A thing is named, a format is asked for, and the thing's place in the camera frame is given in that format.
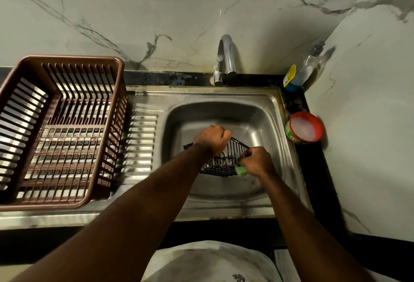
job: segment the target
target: kitchen sink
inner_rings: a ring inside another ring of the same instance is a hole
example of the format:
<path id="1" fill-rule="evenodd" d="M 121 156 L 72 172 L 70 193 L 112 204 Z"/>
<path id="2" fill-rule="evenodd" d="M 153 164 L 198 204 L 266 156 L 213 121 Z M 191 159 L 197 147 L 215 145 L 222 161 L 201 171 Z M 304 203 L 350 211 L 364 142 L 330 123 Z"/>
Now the kitchen sink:
<path id="1" fill-rule="evenodd" d="M 247 146 L 264 146 L 286 184 L 311 209 L 294 145 L 284 134 L 288 117 L 280 89 L 130 86 L 115 188 L 108 200 L 74 210 L 0 212 L 0 229 L 80 226 L 193 142 L 221 124 Z M 199 174 L 176 221 L 274 217 L 257 180 Z"/>
<path id="2" fill-rule="evenodd" d="M 219 99 L 182 104 L 169 113 L 162 141 L 162 163 L 181 153 L 183 146 L 192 143 L 210 124 L 231 130 L 235 139 L 249 147 L 265 147 L 280 167 L 279 138 L 272 117 L 253 104 Z M 249 174 L 244 177 L 199 174 L 190 191 L 190 199 L 203 201 L 246 201 L 257 196 L 263 197 L 266 193 Z"/>

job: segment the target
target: faucet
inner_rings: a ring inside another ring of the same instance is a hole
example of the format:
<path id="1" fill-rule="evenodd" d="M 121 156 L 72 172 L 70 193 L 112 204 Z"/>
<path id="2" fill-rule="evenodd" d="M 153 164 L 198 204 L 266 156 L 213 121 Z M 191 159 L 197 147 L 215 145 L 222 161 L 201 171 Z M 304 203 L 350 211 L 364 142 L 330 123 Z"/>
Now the faucet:
<path id="1" fill-rule="evenodd" d="M 226 70 L 222 73 L 223 63 Z M 217 61 L 213 70 L 214 86 L 223 86 L 223 74 L 234 76 L 237 74 L 234 60 L 234 44 L 230 35 L 224 34 L 219 42 L 219 50 L 217 52 Z"/>

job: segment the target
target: plastic bottle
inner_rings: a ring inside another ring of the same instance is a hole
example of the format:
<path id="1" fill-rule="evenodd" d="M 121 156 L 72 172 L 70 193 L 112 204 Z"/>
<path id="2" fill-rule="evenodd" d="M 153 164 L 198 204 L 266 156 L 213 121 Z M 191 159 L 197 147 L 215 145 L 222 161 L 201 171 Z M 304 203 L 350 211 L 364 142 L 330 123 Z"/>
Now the plastic bottle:
<path id="1" fill-rule="evenodd" d="M 283 79 L 283 86 L 287 91 L 295 92 L 303 86 L 318 64 L 318 56 L 322 53 L 324 45 L 325 43 L 321 41 L 313 46 L 308 57 L 303 61 L 301 70 L 295 73 L 293 77 L 292 74 L 286 74 Z"/>

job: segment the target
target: fist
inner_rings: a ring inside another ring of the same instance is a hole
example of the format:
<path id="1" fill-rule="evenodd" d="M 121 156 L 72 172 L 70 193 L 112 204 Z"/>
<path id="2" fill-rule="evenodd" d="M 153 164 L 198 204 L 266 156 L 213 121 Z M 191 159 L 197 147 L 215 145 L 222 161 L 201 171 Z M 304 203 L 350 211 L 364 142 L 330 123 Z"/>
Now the fist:
<path id="1" fill-rule="evenodd" d="M 241 154 L 238 162 L 246 168 L 247 172 L 259 180 L 277 176 L 272 157 L 263 147 L 247 149 Z"/>
<path id="2" fill-rule="evenodd" d="M 225 130 L 221 125 L 210 125 L 202 130 L 195 138 L 194 145 L 207 148 L 210 158 L 218 156 L 227 146 L 233 133 Z"/>

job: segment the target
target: dish rack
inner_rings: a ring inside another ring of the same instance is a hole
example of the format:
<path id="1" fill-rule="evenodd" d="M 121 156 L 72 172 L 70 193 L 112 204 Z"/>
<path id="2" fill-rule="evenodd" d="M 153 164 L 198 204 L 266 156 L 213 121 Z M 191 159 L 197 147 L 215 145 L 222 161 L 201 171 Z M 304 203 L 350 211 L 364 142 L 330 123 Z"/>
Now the dish rack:
<path id="1" fill-rule="evenodd" d="M 187 149 L 192 145 L 193 143 L 184 145 L 183 149 Z M 237 172 L 235 171 L 237 158 L 249 148 L 250 147 L 243 144 L 241 141 L 232 137 L 223 152 L 207 161 L 200 169 L 199 173 L 221 177 L 237 175 Z"/>
<path id="2" fill-rule="evenodd" d="M 127 106 L 116 57 L 28 56 L 0 88 L 0 211 L 106 199 Z"/>

